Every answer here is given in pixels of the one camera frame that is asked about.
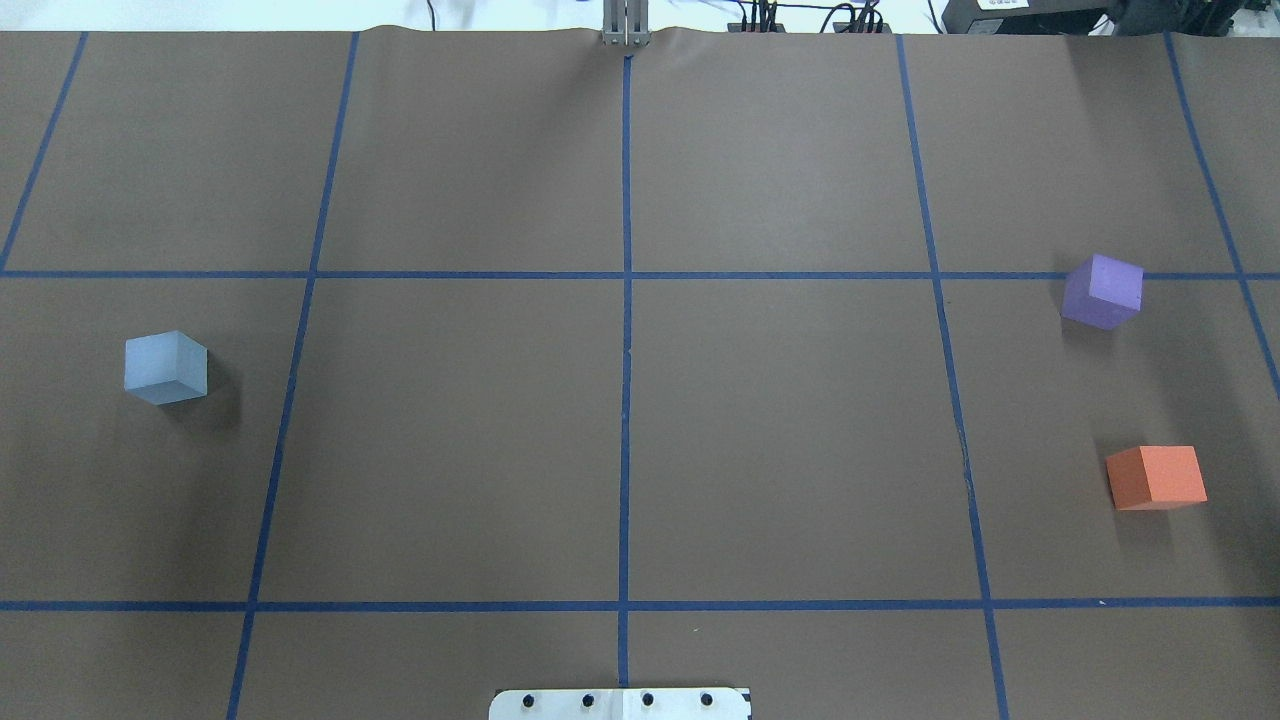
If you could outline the light blue foam block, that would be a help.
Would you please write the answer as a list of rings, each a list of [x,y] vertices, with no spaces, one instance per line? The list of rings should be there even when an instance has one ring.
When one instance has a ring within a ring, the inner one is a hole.
[[[178,404],[209,393],[209,351],[180,331],[124,342],[123,389],[151,405]]]

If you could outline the purple foam block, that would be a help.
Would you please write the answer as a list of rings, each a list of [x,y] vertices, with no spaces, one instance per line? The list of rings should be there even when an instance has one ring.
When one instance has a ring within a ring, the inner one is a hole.
[[[1116,329],[1142,310],[1144,279],[1142,266],[1094,254],[1068,274],[1060,315],[1097,329]]]

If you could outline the orange foam block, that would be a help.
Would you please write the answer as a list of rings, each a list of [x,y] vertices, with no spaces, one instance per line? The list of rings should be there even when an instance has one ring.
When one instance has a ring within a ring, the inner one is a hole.
[[[1162,511],[1208,501],[1192,446],[1137,446],[1108,455],[1103,464],[1117,511]]]

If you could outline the brown paper table mat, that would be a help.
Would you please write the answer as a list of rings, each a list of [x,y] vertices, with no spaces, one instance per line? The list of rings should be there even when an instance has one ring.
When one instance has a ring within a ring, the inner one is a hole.
[[[4,33],[3,716],[654,685],[1277,716],[1277,40]]]

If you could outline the black power brick box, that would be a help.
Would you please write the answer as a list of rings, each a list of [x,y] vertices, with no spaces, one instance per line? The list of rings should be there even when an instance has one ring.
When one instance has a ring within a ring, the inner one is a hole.
[[[1111,1],[947,1],[947,35],[1089,35]]]

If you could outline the aluminium frame post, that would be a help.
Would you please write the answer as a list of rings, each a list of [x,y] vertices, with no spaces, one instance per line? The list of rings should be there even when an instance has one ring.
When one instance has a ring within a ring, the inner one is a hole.
[[[613,47],[644,47],[652,41],[648,0],[605,0],[602,4],[602,42]]]

